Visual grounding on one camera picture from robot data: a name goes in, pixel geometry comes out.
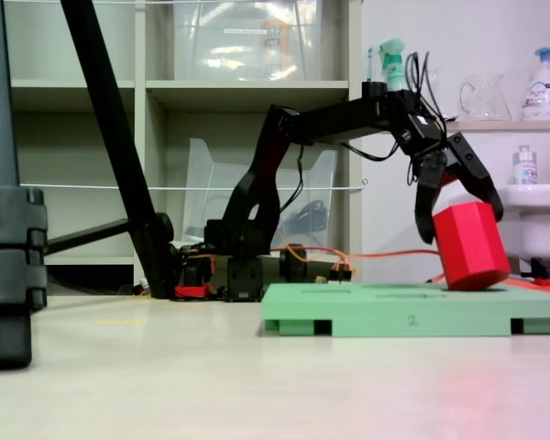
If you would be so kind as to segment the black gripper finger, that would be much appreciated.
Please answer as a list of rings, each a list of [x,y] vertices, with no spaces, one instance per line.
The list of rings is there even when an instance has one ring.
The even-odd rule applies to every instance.
[[[495,220],[499,222],[504,214],[499,193],[487,168],[461,132],[447,139],[445,153],[447,159],[445,180],[459,181],[468,193],[489,204]]]
[[[447,165],[444,152],[431,152],[416,161],[415,224],[422,241],[431,244],[435,238],[433,209],[441,191],[442,178]]]

